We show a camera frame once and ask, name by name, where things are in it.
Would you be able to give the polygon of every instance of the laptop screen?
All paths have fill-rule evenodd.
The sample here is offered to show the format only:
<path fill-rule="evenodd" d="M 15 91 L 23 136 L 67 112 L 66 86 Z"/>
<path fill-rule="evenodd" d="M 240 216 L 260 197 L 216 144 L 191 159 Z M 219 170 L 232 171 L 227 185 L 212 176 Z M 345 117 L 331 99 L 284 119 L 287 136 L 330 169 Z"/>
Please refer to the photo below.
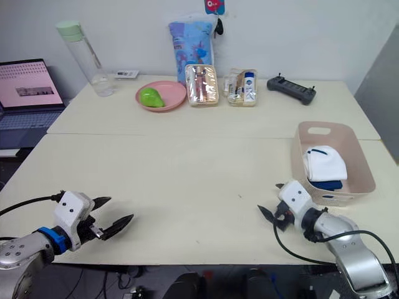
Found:
<path fill-rule="evenodd" d="M 0 103 L 4 110 L 63 106 L 42 59 L 0 63 Z"/>

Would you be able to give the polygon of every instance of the blue package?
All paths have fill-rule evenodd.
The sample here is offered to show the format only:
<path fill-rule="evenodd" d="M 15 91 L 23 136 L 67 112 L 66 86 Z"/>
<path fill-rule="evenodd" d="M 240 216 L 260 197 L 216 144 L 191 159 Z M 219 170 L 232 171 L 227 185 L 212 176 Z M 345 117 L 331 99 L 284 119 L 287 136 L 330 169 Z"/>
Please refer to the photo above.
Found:
<path fill-rule="evenodd" d="M 186 85 L 188 64 L 212 64 L 210 22 L 173 22 L 169 24 L 177 64 L 178 81 Z"/>

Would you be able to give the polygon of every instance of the small bottle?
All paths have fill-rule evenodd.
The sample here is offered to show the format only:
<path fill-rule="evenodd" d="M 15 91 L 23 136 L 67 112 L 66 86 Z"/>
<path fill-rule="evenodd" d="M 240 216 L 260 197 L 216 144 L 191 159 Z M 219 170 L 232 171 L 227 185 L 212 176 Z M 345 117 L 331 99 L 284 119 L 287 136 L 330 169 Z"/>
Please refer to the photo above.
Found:
<path fill-rule="evenodd" d="M 246 72 L 244 76 L 244 103 L 256 103 L 255 74 Z"/>

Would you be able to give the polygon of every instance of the green pear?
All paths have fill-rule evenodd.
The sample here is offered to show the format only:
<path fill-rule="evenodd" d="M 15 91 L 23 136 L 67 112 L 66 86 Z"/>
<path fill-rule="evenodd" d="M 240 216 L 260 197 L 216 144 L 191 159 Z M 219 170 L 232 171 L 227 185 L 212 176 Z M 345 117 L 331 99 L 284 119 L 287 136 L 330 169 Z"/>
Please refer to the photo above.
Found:
<path fill-rule="evenodd" d="M 160 94 L 154 88 L 144 88 L 140 92 L 140 103 L 146 107 L 161 108 L 165 106 Z"/>

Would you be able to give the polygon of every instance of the water bottle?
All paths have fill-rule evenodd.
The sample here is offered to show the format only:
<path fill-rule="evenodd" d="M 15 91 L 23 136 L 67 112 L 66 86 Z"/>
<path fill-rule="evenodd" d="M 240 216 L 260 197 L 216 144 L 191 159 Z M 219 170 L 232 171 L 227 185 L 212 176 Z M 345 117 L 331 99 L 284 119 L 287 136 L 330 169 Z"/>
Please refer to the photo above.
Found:
<path fill-rule="evenodd" d="M 113 88 L 108 75 L 84 35 L 80 22 L 63 21 L 56 27 L 96 94 L 100 97 L 111 95 Z"/>

